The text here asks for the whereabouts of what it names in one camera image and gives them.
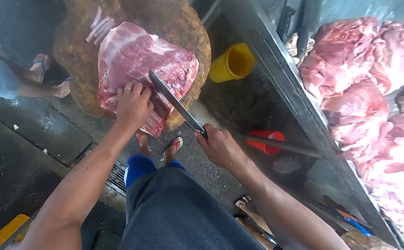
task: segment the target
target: foot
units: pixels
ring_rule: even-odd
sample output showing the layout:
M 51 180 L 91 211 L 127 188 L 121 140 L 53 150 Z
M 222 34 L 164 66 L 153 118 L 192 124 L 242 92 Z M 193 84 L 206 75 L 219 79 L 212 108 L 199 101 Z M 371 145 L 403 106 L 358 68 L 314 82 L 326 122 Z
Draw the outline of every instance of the foot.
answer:
M 235 219 L 238 221 L 238 223 L 240 223 L 241 225 L 246 225 L 247 223 L 245 222 L 245 220 L 241 217 L 235 217 Z
M 141 148 L 147 148 L 149 149 L 149 142 L 148 142 L 148 136 L 145 134 L 136 134 L 136 138 L 140 143 Z
M 38 54 L 34 58 L 34 65 L 29 70 L 31 75 L 29 76 L 31 79 L 37 82 L 43 82 L 43 78 L 45 76 L 45 72 L 51 66 L 51 57 L 45 54 Z
M 69 80 L 62 82 L 60 85 L 55 86 L 54 88 L 57 89 L 57 93 L 54 94 L 56 97 L 64 98 L 71 93 L 71 90 L 69 89 Z
M 173 140 L 171 146 L 169 146 L 165 152 L 163 152 L 163 156 L 165 156 L 165 158 L 169 158 L 169 156 L 173 156 L 178 150 L 179 148 L 181 148 L 183 145 L 183 139 L 182 137 L 177 137 L 176 139 Z
M 249 195 L 244 195 L 236 201 L 236 206 L 240 209 L 243 209 L 247 206 L 248 202 L 251 201 L 251 197 Z

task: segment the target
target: forearm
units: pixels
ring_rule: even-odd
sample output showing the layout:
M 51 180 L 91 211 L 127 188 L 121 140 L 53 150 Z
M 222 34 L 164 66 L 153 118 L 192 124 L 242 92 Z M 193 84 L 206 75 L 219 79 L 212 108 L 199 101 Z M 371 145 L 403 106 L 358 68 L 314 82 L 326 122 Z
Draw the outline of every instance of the forearm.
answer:
M 136 129 L 124 128 L 116 122 L 105 138 L 60 182 L 37 218 L 81 224 L 97 202 L 115 160 Z
M 268 179 L 249 158 L 231 169 L 284 249 L 348 249 L 328 224 Z

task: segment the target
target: red cup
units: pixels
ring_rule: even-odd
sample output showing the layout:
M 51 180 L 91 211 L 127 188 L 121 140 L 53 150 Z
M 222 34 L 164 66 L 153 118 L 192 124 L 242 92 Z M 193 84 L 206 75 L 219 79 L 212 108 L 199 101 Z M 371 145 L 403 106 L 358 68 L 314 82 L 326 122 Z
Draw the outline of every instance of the red cup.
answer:
M 269 130 L 256 129 L 256 130 L 251 130 L 250 132 L 248 132 L 248 134 L 259 136 L 259 137 L 264 137 L 264 138 L 275 139 L 278 141 L 285 141 L 285 136 L 281 131 L 269 131 Z M 247 143 L 250 146 L 257 148 L 258 150 L 264 151 L 264 153 L 269 154 L 269 155 L 277 154 L 282 150 L 279 147 L 266 145 L 262 142 L 252 141 L 252 140 L 248 140 L 248 139 L 247 139 Z

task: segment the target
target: yellow crate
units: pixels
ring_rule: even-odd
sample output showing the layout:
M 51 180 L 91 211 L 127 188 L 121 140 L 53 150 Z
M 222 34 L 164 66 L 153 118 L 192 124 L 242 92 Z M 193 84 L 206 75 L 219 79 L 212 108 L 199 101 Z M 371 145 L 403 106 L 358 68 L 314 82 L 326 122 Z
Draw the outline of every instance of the yellow crate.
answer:
M 29 216 L 25 214 L 17 215 L 10 223 L 0 230 L 0 245 L 3 244 L 9 237 L 17 231 L 27 220 Z M 17 236 L 16 241 L 22 241 L 26 235 L 27 229 Z

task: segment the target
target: blue handle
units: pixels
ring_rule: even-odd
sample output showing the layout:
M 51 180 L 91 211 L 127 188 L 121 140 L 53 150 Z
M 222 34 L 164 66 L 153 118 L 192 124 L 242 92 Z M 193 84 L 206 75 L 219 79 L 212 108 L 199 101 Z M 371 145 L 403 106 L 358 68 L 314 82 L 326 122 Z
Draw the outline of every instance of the blue handle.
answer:
M 351 223 L 353 226 L 355 226 L 355 228 L 359 229 L 361 233 L 371 237 L 371 233 L 369 233 L 361 224 L 359 224 L 357 220 L 351 218 L 345 218 L 345 220 Z

